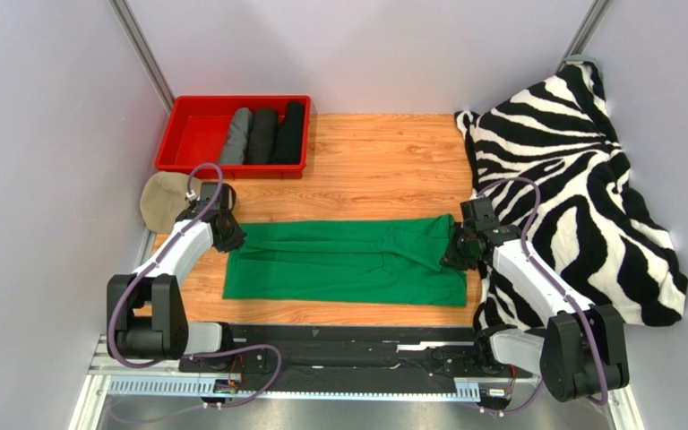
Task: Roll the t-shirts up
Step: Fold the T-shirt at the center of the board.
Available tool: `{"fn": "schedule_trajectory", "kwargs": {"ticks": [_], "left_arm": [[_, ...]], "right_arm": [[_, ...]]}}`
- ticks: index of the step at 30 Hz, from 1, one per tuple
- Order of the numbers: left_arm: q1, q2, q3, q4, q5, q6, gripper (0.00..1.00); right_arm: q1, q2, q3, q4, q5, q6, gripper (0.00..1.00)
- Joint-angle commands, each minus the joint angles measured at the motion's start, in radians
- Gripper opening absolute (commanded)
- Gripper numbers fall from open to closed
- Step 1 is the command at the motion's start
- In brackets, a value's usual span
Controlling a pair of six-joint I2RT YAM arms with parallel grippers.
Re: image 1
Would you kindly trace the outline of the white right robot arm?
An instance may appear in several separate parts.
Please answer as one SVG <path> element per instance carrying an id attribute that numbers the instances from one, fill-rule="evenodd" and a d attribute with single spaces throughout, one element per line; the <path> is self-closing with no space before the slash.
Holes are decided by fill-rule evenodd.
<path id="1" fill-rule="evenodd" d="M 507 365 L 538 376 L 561 402 L 605 400 L 626 387 L 630 370 L 624 321 L 612 305 L 597 305 L 572 288 L 538 255 L 514 225 L 504 225 L 492 202 L 478 197 L 460 204 L 441 260 L 443 266 L 501 273 L 521 287 L 543 329 L 524 331 L 501 323 L 477 334 L 476 365 L 497 371 Z"/>

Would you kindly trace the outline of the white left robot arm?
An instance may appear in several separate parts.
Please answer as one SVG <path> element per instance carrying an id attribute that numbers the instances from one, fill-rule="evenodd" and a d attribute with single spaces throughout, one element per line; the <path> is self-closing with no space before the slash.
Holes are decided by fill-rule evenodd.
<path id="1" fill-rule="evenodd" d="M 189 321 L 180 288 L 207 251 L 230 253 L 244 244 L 246 234 L 233 214 L 236 203 L 230 185 L 203 185 L 159 250 L 133 273 L 110 279 L 107 350 L 113 358 L 141 368 L 222 350 L 227 325 Z"/>

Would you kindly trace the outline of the green t-shirt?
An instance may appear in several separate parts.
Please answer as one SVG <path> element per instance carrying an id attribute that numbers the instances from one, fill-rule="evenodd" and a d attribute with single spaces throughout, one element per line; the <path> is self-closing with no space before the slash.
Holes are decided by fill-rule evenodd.
<path id="1" fill-rule="evenodd" d="M 453 217 L 245 225 L 226 299 L 464 306 L 467 277 L 444 267 Z"/>

